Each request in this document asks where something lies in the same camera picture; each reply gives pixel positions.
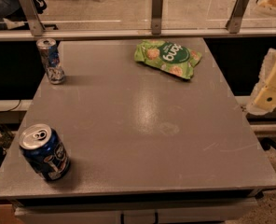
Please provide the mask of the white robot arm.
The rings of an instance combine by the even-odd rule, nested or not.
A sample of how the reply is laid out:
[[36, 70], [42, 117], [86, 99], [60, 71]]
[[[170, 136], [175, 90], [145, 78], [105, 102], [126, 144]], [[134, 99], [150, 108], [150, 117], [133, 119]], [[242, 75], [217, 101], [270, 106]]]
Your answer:
[[[258, 6], [276, 15], [276, 0], [263, 0]], [[276, 108], [276, 49], [269, 49], [264, 57], [259, 76], [246, 105], [253, 115], [265, 115]]]

